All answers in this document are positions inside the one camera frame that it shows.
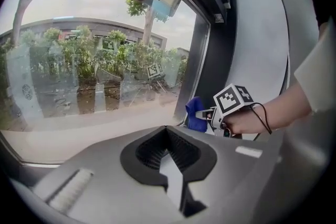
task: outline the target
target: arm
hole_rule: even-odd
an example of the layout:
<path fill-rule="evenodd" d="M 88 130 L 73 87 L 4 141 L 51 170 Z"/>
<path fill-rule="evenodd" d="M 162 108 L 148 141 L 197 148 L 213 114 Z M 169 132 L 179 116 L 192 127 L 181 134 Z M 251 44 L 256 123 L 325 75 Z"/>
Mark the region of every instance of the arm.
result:
<path fill-rule="evenodd" d="M 308 99 L 299 83 L 291 86 L 284 94 L 264 104 L 268 124 L 272 130 L 288 126 L 296 119 L 302 118 L 311 112 Z M 261 106 L 255 111 L 265 121 L 265 113 Z M 260 120 L 252 111 L 238 112 L 224 118 L 224 122 L 234 134 L 261 133 L 266 131 Z"/>

